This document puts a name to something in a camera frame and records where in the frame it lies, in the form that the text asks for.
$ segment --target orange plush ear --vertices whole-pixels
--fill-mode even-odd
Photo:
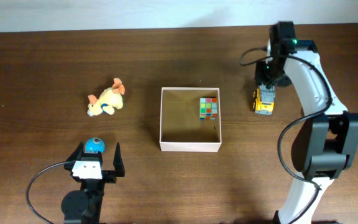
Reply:
[[[97,100],[98,100],[97,97],[94,96],[94,95],[89,95],[88,99],[89,99],[89,103],[92,104],[92,105],[95,104],[97,102]]]
[[[118,88],[119,86],[121,86],[122,85],[122,81],[121,81],[121,79],[119,79],[119,78],[114,78],[114,85],[112,86],[112,88],[114,89],[114,88]]]
[[[123,95],[125,93],[125,87],[124,85],[119,86],[118,88],[119,92]]]

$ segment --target white box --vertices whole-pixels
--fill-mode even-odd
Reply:
[[[218,117],[200,120],[200,98],[218,99]],[[217,152],[222,144],[219,88],[163,87],[160,147],[171,152]]]

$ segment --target white arm segment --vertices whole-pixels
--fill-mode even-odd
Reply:
[[[292,56],[302,58],[303,60],[313,64],[325,78],[329,90],[331,91],[331,97],[333,98],[333,103],[325,114],[343,114],[343,111],[347,111],[347,108],[335,95],[323,72],[323,69],[321,68],[319,54],[306,50],[298,51],[296,54],[292,54]],[[326,106],[326,102],[328,100],[327,92],[321,78],[314,70],[310,69],[309,66],[300,61],[287,58],[284,65],[284,71],[295,87],[305,115],[320,111]],[[311,223],[311,217],[313,216],[324,191],[333,183],[334,180],[330,180],[329,177],[315,177],[312,181],[319,184],[322,190],[320,190],[318,198],[314,201],[309,210],[299,220],[294,222],[296,224]],[[294,220],[313,198],[315,190],[316,189],[313,184],[294,179],[287,201],[282,209],[278,211],[278,217],[280,218],[281,224],[287,224]]]

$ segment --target yellow plush toy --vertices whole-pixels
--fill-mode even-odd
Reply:
[[[99,99],[94,95],[89,95],[88,115],[97,116],[103,112],[110,115],[114,114],[114,108],[119,110],[124,106],[122,96],[125,93],[125,87],[119,78],[114,78],[114,85],[105,89],[100,94]]]

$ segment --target yellow toy car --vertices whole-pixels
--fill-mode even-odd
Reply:
[[[252,109],[257,114],[271,115],[273,113],[276,92],[274,86],[267,88],[264,84],[254,91],[254,104]]]

